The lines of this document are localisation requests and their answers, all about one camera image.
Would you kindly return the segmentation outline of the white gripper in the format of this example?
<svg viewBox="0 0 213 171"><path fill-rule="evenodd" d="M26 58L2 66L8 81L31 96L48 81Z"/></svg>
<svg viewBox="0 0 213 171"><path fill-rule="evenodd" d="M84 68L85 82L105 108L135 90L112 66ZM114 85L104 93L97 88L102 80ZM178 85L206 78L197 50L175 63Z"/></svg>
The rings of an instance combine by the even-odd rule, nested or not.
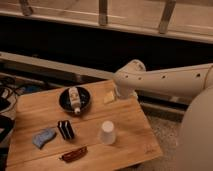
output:
<svg viewBox="0 0 213 171"><path fill-rule="evenodd" d="M138 98L138 95L134 89L124 87L121 85L117 85L115 87L115 93L116 93L117 97L120 99L128 99L128 98L132 98L132 97ZM108 103L111 103L114 101L115 101L114 92L113 91L108 92L104 97L104 103L108 104Z"/></svg>

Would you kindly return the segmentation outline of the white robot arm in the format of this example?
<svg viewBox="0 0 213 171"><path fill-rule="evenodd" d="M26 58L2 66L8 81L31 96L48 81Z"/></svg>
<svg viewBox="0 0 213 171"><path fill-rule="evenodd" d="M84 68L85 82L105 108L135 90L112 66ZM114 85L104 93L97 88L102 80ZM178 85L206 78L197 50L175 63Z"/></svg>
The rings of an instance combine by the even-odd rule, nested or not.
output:
<svg viewBox="0 0 213 171"><path fill-rule="evenodd" d="M127 99L136 90L191 98L174 155L175 171L213 171L213 63L147 71L132 60L113 74L115 89L105 103Z"/></svg>

